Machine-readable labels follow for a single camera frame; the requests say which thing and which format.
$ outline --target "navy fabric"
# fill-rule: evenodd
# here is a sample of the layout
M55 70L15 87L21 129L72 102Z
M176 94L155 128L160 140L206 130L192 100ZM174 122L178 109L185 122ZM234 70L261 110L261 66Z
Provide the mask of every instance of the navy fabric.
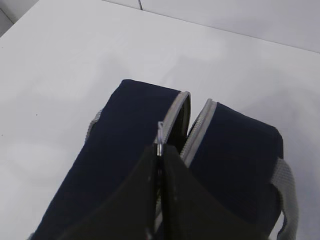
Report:
M190 171L225 208L270 234L280 214L270 184L283 140L278 130L217 103Z
M123 80L104 107L32 240L56 240L114 193L145 147L153 143L158 121L165 118L178 94L177 90Z

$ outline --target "white surface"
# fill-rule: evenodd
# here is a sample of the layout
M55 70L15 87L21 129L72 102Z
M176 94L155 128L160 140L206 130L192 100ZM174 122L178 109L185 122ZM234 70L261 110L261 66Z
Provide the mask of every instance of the white surface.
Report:
M103 1L108 1L115 4L120 4L127 7L140 9L139 0L103 0Z
M101 0L39 1L0 38L0 239L36 229L89 122L131 78L190 91L191 122L213 98L276 126L296 177L297 239L314 240L319 66L318 53Z
M320 53L318 0L141 0L143 10Z
M18 21L38 0L0 0L0 8L14 23Z
M12 22L0 9L0 37L12 26Z

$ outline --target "gray strap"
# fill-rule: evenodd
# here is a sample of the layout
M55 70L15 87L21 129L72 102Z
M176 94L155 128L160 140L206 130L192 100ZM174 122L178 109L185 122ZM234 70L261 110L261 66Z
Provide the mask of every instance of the gray strap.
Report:
M93 126L98 122L98 120L100 119L100 116L101 116L101 112L102 112L102 109L100 111L98 111L98 113L95 115L94 119L90 122L89 124L89 127L88 127L88 131L86 132L86 135L85 135L85 140L84 142L86 142L89 138L89 135L91 133L91 130L93 128Z
M284 214L283 226L277 240L295 240L299 220L295 180L289 165L281 158L276 162L271 183L279 192Z

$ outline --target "cooler bag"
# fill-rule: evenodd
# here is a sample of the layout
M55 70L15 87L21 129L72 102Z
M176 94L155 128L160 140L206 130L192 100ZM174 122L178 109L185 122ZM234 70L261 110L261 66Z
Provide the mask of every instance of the cooler bag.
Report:
M277 129L211 99L187 134L189 118L188 92L122 81L31 239L262 240L283 211L294 240Z

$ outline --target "metal zipper slider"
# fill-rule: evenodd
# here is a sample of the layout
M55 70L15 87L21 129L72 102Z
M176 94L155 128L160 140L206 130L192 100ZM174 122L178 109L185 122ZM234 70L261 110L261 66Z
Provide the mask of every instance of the metal zipper slider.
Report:
M158 122L157 148L156 155L161 157L164 151L164 122Z

